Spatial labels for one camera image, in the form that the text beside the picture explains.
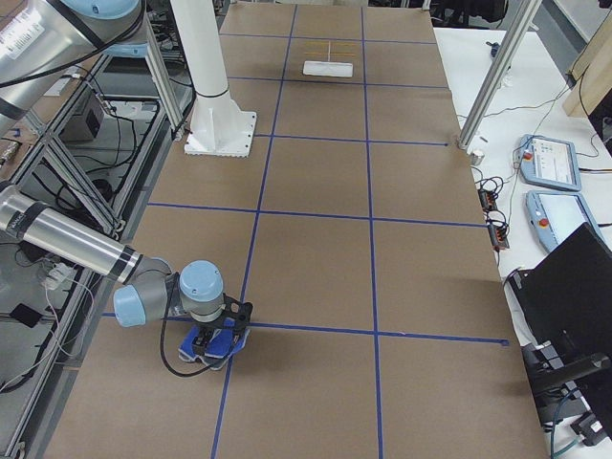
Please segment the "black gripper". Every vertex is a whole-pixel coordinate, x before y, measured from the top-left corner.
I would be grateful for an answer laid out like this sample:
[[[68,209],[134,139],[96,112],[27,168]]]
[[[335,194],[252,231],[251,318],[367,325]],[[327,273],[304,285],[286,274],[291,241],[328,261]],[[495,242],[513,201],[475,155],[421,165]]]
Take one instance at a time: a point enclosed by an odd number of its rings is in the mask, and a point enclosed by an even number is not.
[[[221,330],[218,328],[197,327],[192,340],[194,352],[216,352],[220,345]]]

